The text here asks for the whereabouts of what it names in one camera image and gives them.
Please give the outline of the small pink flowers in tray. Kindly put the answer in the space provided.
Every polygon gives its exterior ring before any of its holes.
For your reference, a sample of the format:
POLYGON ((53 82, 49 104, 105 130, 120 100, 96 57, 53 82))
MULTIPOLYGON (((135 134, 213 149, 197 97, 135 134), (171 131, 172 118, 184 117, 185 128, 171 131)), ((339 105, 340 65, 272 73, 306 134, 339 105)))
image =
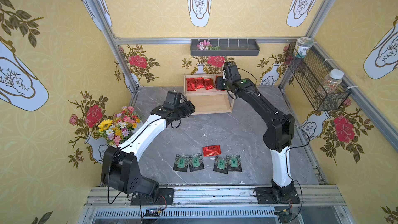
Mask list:
POLYGON ((210 41, 204 40, 197 44, 198 50, 220 50, 219 46, 213 46, 210 41))

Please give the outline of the small circuit board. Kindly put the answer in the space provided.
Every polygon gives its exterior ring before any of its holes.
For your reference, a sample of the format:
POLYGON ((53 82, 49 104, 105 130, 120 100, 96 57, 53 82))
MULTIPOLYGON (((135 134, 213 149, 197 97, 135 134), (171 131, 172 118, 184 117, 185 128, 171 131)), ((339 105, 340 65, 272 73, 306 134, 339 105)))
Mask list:
POLYGON ((277 216, 278 222, 280 224, 290 223, 292 220, 292 213, 289 211, 275 211, 274 214, 277 216))
POLYGON ((160 217, 162 211, 159 208, 148 208, 145 212, 145 217, 157 218, 160 217))

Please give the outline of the grey wall tray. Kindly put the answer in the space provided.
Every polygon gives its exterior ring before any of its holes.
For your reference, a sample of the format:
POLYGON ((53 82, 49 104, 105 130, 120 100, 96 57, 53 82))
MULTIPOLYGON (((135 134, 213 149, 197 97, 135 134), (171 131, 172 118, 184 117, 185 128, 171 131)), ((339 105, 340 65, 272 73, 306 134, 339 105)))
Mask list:
POLYGON ((190 54, 192 56, 258 56, 260 47, 253 38, 197 38, 190 39, 190 54), (220 50, 198 50, 197 44, 208 40, 220 50))

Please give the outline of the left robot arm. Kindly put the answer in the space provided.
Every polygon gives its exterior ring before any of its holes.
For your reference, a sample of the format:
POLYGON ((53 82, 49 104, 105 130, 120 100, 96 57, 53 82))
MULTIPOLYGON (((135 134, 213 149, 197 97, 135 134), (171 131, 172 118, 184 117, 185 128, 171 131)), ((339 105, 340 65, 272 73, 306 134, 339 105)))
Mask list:
POLYGON ((131 138, 118 148, 111 146, 105 150, 101 182, 108 188, 156 203, 160 198, 159 183, 141 175, 138 162, 151 142, 173 121, 181 121, 194 112, 194 104, 182 93, 169 91, 164 103, 151 111, 131 138))

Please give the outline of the green tea bag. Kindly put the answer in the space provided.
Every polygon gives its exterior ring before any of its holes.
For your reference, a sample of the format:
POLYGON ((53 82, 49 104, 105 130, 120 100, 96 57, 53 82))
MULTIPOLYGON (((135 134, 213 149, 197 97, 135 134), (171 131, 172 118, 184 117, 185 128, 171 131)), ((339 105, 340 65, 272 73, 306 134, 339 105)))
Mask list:
POLYGON ((173 170, 177 172, 187 172, 188 166, 189 156, 177 154, 174 161, 173 170))
POLYGON ((227 166, 227 157, 226 156, 217 155, 215 157, 213 171, 222 173, 222 174, 228 174, 228 166, 227 166))
POLYGON ((242 172, 241 156, 240 155, 226 155, 227 169, 229 172, 242 172))
POLYGON ((189 157, 190 172, 204 170, 203 155, 201 153, 193 154, 189 157))

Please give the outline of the red tea bag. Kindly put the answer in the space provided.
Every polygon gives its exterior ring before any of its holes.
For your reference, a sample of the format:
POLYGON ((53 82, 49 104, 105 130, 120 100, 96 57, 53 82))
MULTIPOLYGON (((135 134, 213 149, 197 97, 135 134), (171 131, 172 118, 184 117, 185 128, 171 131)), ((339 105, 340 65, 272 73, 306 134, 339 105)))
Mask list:
POLYGON ((211 90, 215 88, 214 80, 212 78, 204 79, 205 89, 211 90))
POLYGON ((221 155, 221 147, 219 145, 212 145, 203 147, 203 156, 211 157, 221 155))
POLYGON ((204 82, 204 78, 203 77, 198 77, 198 78, 195 79, 195 88, 197 90, 205 88, 205 82, 204 82))
POLYGON ((217 91, 225 91, 224 78, 222 76, 216 77, 215 88, 217 91))
POLYGON ((196 91, 196 80, 195 78, 187 78, 186 79, 186 90, 187 91, 196 91))

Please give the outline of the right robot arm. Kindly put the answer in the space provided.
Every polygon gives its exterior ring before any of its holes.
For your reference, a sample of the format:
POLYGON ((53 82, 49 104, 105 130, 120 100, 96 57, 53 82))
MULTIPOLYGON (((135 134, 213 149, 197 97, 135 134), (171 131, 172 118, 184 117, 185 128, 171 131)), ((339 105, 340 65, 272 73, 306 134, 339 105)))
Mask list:
POLYGON ((221 88, 248 103, 267 126, 263 141, 272 156, 272 194, 277 201, 284 201, 295 190, 289 174, 295 119, 291 114, 286 115, 270 103, 250 79, 242 79, 235 63, 226 62, 222 68, 221 88))

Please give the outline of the clear jar white lid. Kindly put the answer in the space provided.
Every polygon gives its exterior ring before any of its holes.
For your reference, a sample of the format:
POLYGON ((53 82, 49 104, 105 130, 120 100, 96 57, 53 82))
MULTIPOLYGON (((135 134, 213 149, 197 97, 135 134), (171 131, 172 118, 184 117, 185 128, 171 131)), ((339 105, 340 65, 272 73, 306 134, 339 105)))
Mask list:
POLYGON ((327 95, 333 93, 341 84, 344 72, 338 69, 331 70, 324 78, 322 84, 318 87, 318 93, 327 95))

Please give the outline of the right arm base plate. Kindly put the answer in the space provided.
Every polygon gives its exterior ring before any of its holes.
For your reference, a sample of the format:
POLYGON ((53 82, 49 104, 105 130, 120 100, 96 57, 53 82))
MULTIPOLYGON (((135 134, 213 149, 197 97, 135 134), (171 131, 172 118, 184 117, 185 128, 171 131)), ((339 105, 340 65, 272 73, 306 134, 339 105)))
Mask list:
POLYGON ((259 204, 300 204, 300 196, 295 188, 279 189, 277 187, 255 188, 255 197, 259 204))

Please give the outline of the small circuit board left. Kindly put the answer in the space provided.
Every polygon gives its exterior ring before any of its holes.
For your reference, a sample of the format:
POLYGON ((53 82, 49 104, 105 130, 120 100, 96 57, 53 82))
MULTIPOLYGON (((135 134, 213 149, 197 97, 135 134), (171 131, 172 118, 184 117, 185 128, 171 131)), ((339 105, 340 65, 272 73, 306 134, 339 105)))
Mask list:
POLYGON ((162 211, 159 208, 148 208, 145 212, 145 217, 157 218, 160 217, 162 211))

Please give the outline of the small circuit board right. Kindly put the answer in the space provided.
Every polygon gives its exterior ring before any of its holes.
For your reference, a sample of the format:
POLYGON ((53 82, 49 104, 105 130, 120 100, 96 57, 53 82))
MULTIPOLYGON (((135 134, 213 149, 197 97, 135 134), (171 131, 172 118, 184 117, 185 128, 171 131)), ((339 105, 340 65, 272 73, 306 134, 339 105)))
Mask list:
POLYGON ((280 224, 290 223, 292 220, 292 213, 289 211, 275 211, 274 214, 277 216, 278 222, 280 224))

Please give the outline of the artificial flower bouquet in vase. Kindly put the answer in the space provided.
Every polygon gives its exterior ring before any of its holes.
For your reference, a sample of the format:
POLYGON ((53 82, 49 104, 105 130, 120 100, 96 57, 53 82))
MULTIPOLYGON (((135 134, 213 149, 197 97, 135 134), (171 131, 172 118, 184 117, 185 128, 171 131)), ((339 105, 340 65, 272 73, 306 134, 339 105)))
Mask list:
POLYGON ((141 126, 142 117, 132 106, 124 106, 112 118, 104 119, 97 131, 109 147, 118 148, 125 143, 141 126))

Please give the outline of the jar with patterned lid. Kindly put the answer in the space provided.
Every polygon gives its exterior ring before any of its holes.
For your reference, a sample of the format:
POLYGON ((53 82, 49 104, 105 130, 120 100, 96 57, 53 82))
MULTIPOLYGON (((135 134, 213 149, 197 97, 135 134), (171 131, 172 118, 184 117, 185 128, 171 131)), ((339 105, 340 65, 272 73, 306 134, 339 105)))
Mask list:
POLYGON ((313 44, 314 39, 311 37, 298 38, 293 50, 293 56, 296 58, 305 58, 309 50, 312 48, 313 44))

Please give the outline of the wooden two-tier shelf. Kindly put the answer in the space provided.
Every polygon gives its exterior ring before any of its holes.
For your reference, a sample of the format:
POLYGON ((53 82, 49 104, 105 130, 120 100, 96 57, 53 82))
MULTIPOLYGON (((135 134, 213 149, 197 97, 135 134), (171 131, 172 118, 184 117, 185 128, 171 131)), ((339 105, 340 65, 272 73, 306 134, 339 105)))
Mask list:
POLYGON ((231 113, 233 111, 234 100, 231 99, 226 91, 208 89, 205 88, 197 89, 196 91, 188 91, 187 79, 189 78, 204 78, 212 79, 216 82, 216 77, 222 74, 196 74, 196 75, 184 75, 183 92, 187 100, 195 106, 194 115, 203 114, 219 114, 219 113, 231 113))

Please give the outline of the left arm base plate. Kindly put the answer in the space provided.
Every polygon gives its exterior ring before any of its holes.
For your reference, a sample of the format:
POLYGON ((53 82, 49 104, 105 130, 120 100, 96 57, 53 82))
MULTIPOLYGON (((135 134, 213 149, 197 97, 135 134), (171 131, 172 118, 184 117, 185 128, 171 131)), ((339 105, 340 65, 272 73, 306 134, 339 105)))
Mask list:
POLYGON ((136 193, 133 195, 131 205, 172 205, 174 199, 173 188, 156 188, 150 194, 136 193))

